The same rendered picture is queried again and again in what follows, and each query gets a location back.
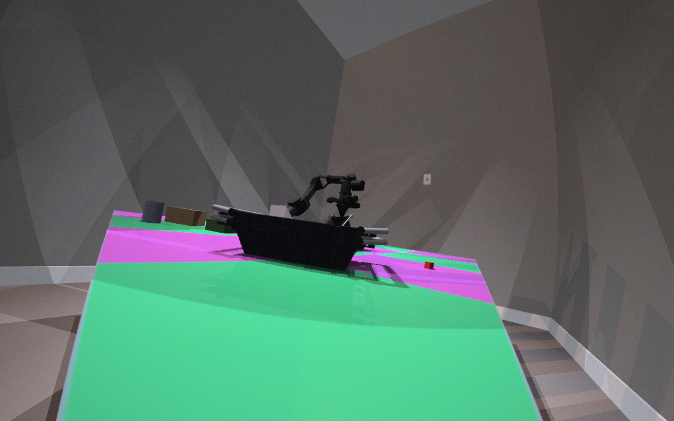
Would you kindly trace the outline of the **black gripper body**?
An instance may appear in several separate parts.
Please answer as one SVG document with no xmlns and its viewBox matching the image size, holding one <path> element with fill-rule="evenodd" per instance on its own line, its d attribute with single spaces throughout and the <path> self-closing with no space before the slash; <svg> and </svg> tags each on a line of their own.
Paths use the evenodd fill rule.
<svg viewBox="0 0 674 421">
<path fill-rule="evenodd" d="M 350 203 L 350 202 L 346 202 L 346 201 L 342 202 L 342 195 L 344 195 L 344 194 L 345 194 L 345 195 L 352 195 L 351 192 L 350 192 L 350 190 L 347 190 L 347 189 L 341 189 L 341 191 L 339 192 L 339 194 L 340 194 L 339 199 L 336 198 L 336 197 L 330 196 L 330 197 L 328 197 L 327 202 L 329 202 L 329 203 L 335 202 L 335 203 L 337 203 L 337 205 L 338 205 L 339 203 L 341 203 L 342 205 L 349 206 L 349 207 L 354 208 L 354 209 L 360 207 L 359 203 L 357 203 L 357 202 L 354 202 L 354 203 Z"/>
</svg>

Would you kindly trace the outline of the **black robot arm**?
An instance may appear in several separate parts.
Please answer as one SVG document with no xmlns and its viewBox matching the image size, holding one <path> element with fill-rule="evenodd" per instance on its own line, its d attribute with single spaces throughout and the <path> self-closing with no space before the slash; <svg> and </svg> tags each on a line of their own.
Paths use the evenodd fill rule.
<svg viewBox="0 0 674 421">
<path fill-rule="evenodd" d="M 326 178 L 327 183 L 322 186 L 320 178 Z M 341 189 L 347 190 L 364 190 L 364 185 L 366 184 L 363 180 L 356 179 L 356 175 L 350 173 L 346 176 L 337 176 L 337 175 L 318 175 L 315 178 L 312 178 L 310 181 L 310 188 L 304 192 L 300 197 L 288 201 L 288 210 L 291 213 L 291 216 L 299 216 L 303 212 L 307 211 L 310 207 L 310 199 L 315 194 L 316 190 L 324 189 L 328 184 L 342 184 Z M 344 200 L 343 200 L 344 199 Z M 342 202 L 354 203 L 358 201 L 357 195 L 342 195 Z"/>
</svg>

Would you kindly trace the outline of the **tan cube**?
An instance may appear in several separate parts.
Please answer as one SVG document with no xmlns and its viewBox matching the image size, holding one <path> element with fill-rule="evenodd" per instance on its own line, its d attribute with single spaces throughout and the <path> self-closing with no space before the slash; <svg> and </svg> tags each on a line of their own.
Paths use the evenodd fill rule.
<svg viewBox="0 0 674 421">
<path fill-rule="evenodd" d="M 167 207 L 165 222 L 185 226 L 204 226 L 206 214 L 206 212 L 193 209 Z"/>
</svg>

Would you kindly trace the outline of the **grey cylinder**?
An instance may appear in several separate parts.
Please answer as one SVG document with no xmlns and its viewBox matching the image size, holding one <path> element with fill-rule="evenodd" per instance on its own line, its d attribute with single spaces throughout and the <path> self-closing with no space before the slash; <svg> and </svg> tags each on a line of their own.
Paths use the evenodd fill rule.
<svg viewBox="0 0 674 421">
<path fill-rule="evenodd" d="M 165 203 L 145 201 L 143 209 L 142 222 L 161 223 L 161 214 Z"/>
</svg>

